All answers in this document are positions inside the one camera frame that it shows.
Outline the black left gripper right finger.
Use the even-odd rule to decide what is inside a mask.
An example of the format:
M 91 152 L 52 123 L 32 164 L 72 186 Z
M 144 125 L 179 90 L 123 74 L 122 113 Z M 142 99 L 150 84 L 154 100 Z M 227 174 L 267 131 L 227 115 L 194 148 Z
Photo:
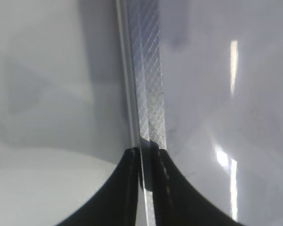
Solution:
M 152 192 L 158 226 L 238 226 L 183 176 L 165 149 L 150 142 Z

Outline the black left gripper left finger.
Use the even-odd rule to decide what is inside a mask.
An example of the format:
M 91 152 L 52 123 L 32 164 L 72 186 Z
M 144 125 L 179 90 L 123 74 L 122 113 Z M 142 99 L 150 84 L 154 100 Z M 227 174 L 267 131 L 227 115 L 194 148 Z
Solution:
M 138 203 L 140 151 L 126 149 L 105 184 L 60 226 L 134 226 Z

